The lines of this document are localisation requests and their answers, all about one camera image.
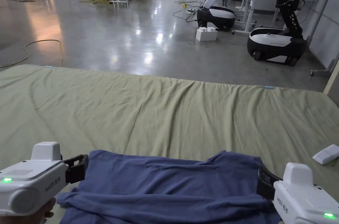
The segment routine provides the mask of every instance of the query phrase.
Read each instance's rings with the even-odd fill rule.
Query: white remote control
[[[319,164],[324,165],[339,157],[339,147],[337,145],[330,145],[324,150],[320,151],[312,158]]]

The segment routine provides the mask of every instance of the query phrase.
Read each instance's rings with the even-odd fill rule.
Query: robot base
[[[214,24],[219,30],[228,31],[234,26],[235,13],[224,7],[212,6],[210,9],[200,7],[197,11],[197,21],[199,27],[207,27],[207,23]]]
[[[287,56],[284,64],[295,66],[306,50],[307,41],[281,33],[279,29],[254,29],[247,41],[247,51],[257,61]]]

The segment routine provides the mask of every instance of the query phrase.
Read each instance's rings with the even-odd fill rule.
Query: hand
[[[0,224],[40,224],[43,218],[51,218],[54,213],[52,209],[56,203],[56,199],[52,198],[36,213],[30,216],[6,216],[0,217]]]

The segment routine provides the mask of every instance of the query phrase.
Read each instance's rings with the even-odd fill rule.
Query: yellow cable
[[[109,0],[81,0],[79,2],[93,3],[93,4],[96,4],[96,3],[99,3],[99,4],[110,4]],[[97,7],[97,6],[90,6],[90,4],[89,4],[89,7],[101,8],[101,7],[104,7],[104,5],[102,5],[100,7]]]
[[[62,66],[62,59],[63,59],[63,53],[62,53],[62,49],[61,49],[61,42],[60,42],[59,40],[37,40],[37,41],[31,42],[31,43],[28,43],[27,45],[24,46],[24,50],[25,50],[25,52],[27,53],[27,56],[26,56],[24,59],[20,60],[19,62],[10,64],[10,65],[0,66],[0,68],[12,66],[12,65],[18,64],[18,63],[20,63],[20,62],[26,60],[26,59],[29,57],[29,53],[28,53],[28,51],[26,50],[26,47],[27,47],[28,45],[30,45],[30,44],[37,43],[37,42],[42,42],[42,41],[57,41],[57,42],[60,43],[60,51],[61,51],[61,63],[60,63],[60,67],[61,67],[61,66]]]

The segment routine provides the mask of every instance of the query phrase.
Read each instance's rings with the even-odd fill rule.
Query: green sheet
[[[0,131],[0,169],[41,141],[59,142],[64,158],[104,149],[206,160],[227,150],[260,156],[280,177],[288,162],[307,164],[339,200],[339,164],[312,159],[339,145],[339,109],[322,93],[24,65],[0,72]]]

